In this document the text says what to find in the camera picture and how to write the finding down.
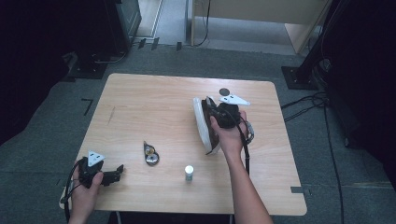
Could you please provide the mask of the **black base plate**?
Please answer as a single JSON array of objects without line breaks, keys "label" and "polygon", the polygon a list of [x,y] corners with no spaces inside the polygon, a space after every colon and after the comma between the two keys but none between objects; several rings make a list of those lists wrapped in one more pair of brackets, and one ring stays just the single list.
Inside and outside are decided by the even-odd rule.
[{"label": "black base plate", "polygon": [[105,71],[105,63],[93,63],[87,65],[76,62],[67,76],[71,78],[102,79]]}]

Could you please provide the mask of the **person's right hand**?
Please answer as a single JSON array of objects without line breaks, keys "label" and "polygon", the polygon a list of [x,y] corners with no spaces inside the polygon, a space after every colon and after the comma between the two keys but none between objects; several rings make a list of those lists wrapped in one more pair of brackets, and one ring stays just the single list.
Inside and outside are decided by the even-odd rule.
[{"label": "person's right hand", "polygon": [[217,120],[211,116],[211,127],[219,137],[220,147],[227,161],[241,160],[243,139],[248,136],[247,126],[240,122],[238,126],[231,129],[223,129],[218,125]]}]

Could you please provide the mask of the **light wooden furniture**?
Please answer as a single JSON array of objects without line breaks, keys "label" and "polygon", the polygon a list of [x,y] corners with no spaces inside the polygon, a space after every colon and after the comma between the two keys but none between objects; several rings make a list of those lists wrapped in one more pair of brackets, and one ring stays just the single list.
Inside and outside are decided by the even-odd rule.
[{"label": "light wooden furniture", "polygon": [[301,53],[313,31],[328,13],[332,0],[191,0],[191,45],[195,18],[284,23],[296,53]]}]

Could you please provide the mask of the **person's left hand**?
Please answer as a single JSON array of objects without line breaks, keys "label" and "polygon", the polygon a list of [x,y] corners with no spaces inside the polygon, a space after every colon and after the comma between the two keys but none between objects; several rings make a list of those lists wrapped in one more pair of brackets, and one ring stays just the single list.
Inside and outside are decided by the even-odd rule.
[{"label": "person's left hand", "polygon": [[89,217],[94,210],[99,195],[99,188],[103,179],[101,172],[92,180],[89,189],[80,186],[72,192],[72,211],[70,217]]}]

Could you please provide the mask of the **black stand with base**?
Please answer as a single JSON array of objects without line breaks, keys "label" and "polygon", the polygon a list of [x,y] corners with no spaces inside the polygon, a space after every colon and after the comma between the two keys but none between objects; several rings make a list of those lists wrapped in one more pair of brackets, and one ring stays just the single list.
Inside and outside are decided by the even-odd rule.
[{"label": "black stand with base", "polygon": [[309,28],[313,32],[320,26],[318,39],[309,50],[303,63],[299,67],[282,66],[282,74],[287,86],[291,90],[316,90],[317,82],[314,80],[313,69],[325,59],[323,53],[323,41],[328,28],[332,23],[332,18],[339,8],[341,0],[327,0],[325,7],[322,9],[316,23]]}]

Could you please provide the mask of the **black cabinet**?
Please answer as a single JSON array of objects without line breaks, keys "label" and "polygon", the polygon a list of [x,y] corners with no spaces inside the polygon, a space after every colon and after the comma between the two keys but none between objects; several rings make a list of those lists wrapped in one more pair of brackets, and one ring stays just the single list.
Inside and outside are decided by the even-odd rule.
[{"label": "black cabinet", "polygon": [[84,63],[127,53],[142,20],[137,0],[73,0],[75,51]]}]

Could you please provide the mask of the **dark curtain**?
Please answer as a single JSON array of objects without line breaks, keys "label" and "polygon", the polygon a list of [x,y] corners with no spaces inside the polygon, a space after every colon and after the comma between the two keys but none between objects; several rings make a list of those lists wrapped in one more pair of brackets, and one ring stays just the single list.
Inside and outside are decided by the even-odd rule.
[{"label": "dark curtain", "polygon": [[68,72],[62,14],[62,0],[0,0],[0,146]]},{"label": "dark curtain", "polygon": [[396,0],[340,0],[324,48],[349,144],[378,159],[396,190]]}]

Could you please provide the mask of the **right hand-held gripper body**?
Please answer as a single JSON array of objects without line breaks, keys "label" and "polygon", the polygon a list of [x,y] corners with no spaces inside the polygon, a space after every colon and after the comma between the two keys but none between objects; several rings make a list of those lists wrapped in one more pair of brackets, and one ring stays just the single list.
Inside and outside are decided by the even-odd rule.
[{"label": "right hand-held gripper body", "polygon": [[220,128],[231,129],[240,122],[240,105],[250,102],[234,94],[219,98],[220,104],[215,107],[215,118]]}]

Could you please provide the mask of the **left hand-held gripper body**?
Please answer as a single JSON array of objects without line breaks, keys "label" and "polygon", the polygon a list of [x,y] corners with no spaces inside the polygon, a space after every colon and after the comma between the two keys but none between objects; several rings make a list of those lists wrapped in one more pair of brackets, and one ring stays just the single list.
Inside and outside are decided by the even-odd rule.
[{"label": "left hand-held gripper body", "polygon": [[85,188],[90,188],[95,175],[101,171],[105,156],[92,150],[86,157],[78,161],[78,180]]}]

